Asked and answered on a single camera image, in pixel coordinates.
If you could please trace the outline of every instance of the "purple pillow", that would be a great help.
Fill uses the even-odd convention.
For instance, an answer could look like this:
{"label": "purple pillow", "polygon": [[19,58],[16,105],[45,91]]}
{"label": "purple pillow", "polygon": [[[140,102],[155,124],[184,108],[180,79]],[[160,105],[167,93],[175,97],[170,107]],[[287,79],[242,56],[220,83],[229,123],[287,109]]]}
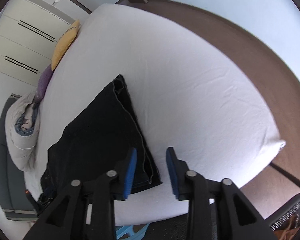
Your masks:
{"label": "purple pillow", "polygon": [[52,77],[53,71],[51,70],[51,64],[42,72],[39,81],[37,91],[35,93],[34,100],[36,103],[40,103],[46,93],[47,86]]}

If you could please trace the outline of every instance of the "bolt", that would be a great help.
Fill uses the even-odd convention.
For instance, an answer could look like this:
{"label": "bolt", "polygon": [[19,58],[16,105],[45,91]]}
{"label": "bolt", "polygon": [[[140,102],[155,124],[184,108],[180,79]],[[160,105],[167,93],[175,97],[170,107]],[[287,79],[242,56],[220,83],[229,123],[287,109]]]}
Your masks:
{"label": "bolt", "polygon": [[225,184],[225,185],[227,185],[227,186],[229,186],[229,185],[232,184],[232,180],[231,179],[223,179],[222,183]]}
{"label": "bolt", "polygon": [[107,172],[107,176],[108,176],[108,177],[114,177],[115,175],[117,175],[117,172],[116,172],[116,171],[108,171],[108,172]]}
{"label": "bolt", "polygon": [[79,186],[80,185],[80,180],[78,180],[78,179],[74,179],[73,181],[71,181],[71,186],[74,186],[74,187],[76,187],[76,186]]}
{"label": "bolt", "polygon": [[186,172],[186,174],[189,176],[189,177],[194,177],[197,175],[197,173],[195,171],[192,171],[192,170],[189,170]]}

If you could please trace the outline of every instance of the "wardrobe handle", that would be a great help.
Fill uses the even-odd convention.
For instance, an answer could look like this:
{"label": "wardrobe handle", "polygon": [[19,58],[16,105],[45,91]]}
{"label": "wardrobe handle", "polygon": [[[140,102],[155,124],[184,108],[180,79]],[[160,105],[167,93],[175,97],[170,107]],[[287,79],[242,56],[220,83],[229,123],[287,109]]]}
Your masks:
{"label": "wardrobe handle", "polygon": [[49,36],[50,38],[53,38],[54,40],[56,39],[56,38],[52,37],[51,35],[49,35],[49,34],[47,34],[47,33],[43,32],[42,30],[40,30],[40,29],[38,29],[38,28],[36,28],[36,27],[34,27],[34,26],[30,25],[29,23],[26,23],[26,22],[24,22],[24,21],[21,21],[21,20],[19,20],[19,21],[20,21],[20,22],[22,22],[22,23],[24,23],[24,24],[26,24],[26,25],[28,25],[28,26],[30,26],[31,28],[34,28],[34,29],[36,29],[37,31],[39,31],[39,32],[41,32],[41,33],[44,33],[45,35]]}
{"label": "wardrobe handle", "polygon": [[26,29],[28,29],[28,30],[31,30],[32,32],[34,32],[34,33],[36,33],[36,34],[38,34],[38,35],[40,35],[40,36],[42,36],[42,37],[46,38],[48,41],[54,42],[53,40],[51,40],[51,39],[47,38],[46,36],[43,36],[43,35],[42,35],[42,34],[40,34],[40,33],[37,33],[36,31],[34,31],[34,30],[30,29],[29,27],[27,27],[27,26],[24,26],[24,25],[22,25],[21,23],[18,23],[18,24],[19,24],[19,25],[21,25],[22,27],[25,27]]}
{"label": "wardrobe handle", "polygon": [[37,69],[32,68],[32,67],[30,67],[30,66],[28,66],[28,65],[26,65],[26,64],[23,64],[23,63],[21,63],[20,61],[17,61],[17,60],[15,60],[15,59],[11,58],[11,57],[5,56],[5,57],[4,57],[4,60],[7,60],[8,62],[11,62],[11,63],[13,63],[13,64],[15,64],[15,65],[17,65],[17,66],[19,66],[19,67],[22,67],[22,68],[24,68],[24,69],[26,69],[26,70],[31,71],[31,72],[33,72],[33,73],[36,73],[36,74],[38,73],[38,70],[37,70]]}

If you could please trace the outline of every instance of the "floor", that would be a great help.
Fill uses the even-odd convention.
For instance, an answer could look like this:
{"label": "floor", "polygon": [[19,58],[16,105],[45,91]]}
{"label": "floor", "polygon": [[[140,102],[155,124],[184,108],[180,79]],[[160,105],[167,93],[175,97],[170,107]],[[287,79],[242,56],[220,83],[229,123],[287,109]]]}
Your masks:
{"label": "floor", "polygon": [[[287,145],[274,159],[300,179],[300,83],[285,63],[253,35],[210,12],[165,0],[129,4],[193,31],[221,50],[250,78],[273,113]],[[242,191],[268,217],[300,189],[271,167],[266,167]]]}

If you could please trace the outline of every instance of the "black mesh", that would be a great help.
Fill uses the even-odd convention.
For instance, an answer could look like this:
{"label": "black mesh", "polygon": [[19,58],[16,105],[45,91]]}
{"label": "black mesh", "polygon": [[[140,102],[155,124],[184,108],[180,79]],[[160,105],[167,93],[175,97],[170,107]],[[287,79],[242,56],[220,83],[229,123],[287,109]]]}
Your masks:
{"label": "black mesh", "polygon": [[[215,203],[211,207],[212,239],[217,240],[217,216]],[[187,214],[151,223],[142,240],[184,240],[186,239]]]}
{"label": "black mesh", "polygon": [[300,226],[300,201],[293,205],[293,207],[286,212],[281,218],[279,218],[275,223],[273,223],[270,228],[274,230],[284,230],[289,225],[289,218],[295,216],[296,220],[292,223],[292,228],[297,228]]}

